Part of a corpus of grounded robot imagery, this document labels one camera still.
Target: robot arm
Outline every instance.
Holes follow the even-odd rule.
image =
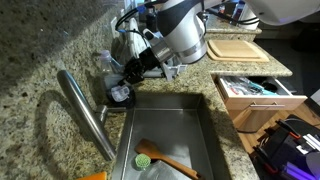
[[[288,24],[320,10],[320,0],[245,0],[255,15],[270,25]],[[224,0],[168,0],[157,14],[158,29],[163,38],[132,58],[125,66],[127,81],[142,81],[143,73],[176,56],[183,64],[200,60],[207,52],[205,27],[197,14],[221,4]]]

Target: cutting board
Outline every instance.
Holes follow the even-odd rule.
[[[243,40],[209,40],[208,56],[217,61],[268,62],[269,58],[254,44]]]

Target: orange object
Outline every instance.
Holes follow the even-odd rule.
[[[90,176],[86,176],[76,180],[106,180],[106,179],[107,179],[107,172],[103,171],[101,173],[92,174]]]

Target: drawer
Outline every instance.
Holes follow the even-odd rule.
[[[294,110],[307,97],[292,95],[277,79],[268,77],[267,82],[277,87],[278,95],[239,95],[235,94],[227,85],[225,78],[231,76],[217,76],[212,78],[228,110]]]

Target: sink basin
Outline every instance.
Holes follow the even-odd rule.
[[[112,179],[189,179],[162,161],[137,170],[134,148],[142,138],[206,180],[231,179],[201,94],[137,93],[136,97],[135,108],[127,112]]]

